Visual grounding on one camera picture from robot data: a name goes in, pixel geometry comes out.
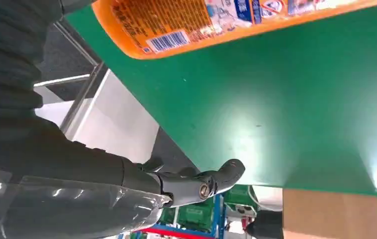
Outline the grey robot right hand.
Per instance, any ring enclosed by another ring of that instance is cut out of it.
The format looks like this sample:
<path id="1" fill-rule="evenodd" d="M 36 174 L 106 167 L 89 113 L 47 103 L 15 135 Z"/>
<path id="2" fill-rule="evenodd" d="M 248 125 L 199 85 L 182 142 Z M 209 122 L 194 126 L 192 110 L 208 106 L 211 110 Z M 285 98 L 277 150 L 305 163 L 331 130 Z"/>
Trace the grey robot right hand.
<path id="1" fill-rule="evenodd" d="M 98 239 L 232 188 L 245 166 L 161 173 L 68 140 L 45 119 L 0 119 L 0 239 Z"/>

